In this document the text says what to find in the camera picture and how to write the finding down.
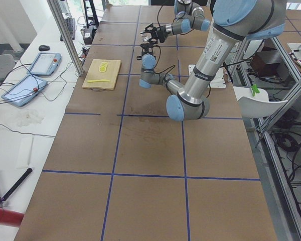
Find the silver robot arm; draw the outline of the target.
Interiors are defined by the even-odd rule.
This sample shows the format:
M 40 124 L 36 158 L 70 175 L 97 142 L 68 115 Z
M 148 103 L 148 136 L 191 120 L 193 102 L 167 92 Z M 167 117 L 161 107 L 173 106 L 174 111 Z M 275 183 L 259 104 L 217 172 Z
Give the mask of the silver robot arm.
M 171 93 L 166 110 L 175 121 L 201 119 L 209 112 L 204 91 L 236 43 L 244 39 L 269 39 L 284 31 L 286 1 L 214 1 L 209 5 L 212 23 L 205 18 L 199 4 L 175 1 L 175 21 L 158 27 L 150 24 L 143 31 L 151 37 L 141 45 L 139 85 L 143 88 L 163 85 Z M 179 83 L 169 74 L 156 73 L 153 46 L 163 43 L 168 36 L 188 33 L 193 29 L 212 29 L 212 33 L 186 84 Z
M 175 18 L 170 24 L 147 25 L 140 33 L 143 43 L 164 43 L 169 36 L 187 34 L 192 30 L 205 32 L 210 21 L 205 18 L 204 9 L 192 1 L 177 0 L 174 2 Z

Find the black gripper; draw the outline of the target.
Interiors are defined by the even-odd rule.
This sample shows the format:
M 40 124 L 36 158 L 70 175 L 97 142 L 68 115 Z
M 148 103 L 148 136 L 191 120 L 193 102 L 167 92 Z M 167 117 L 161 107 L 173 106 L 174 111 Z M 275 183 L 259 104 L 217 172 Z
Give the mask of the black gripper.
M 167 39 L 165 27 L 154 27 L 153 23 L 148 24 L 144 30 L 140 32 L 140 34 L 152 34 L 152 38 L 154 39 L 155 43 L 164 43 Z
M 150 55 L 154 55 L 154 52 L 153 52 L 153 48 L 154 47 L 160 47 L 160 45 L 158 45 L 158 40 L 157 39 L 154 39 L 154 38 L 149 38 L 149 39 L 145 39 L 145 42 L 148 43 L 148 47 L 147 47 L 147 44 L 140 44 L 140 46 L 142 47 L 142 52 L 141 52 L 141 55 L 144 56 L 146 54 L 150 54 Z

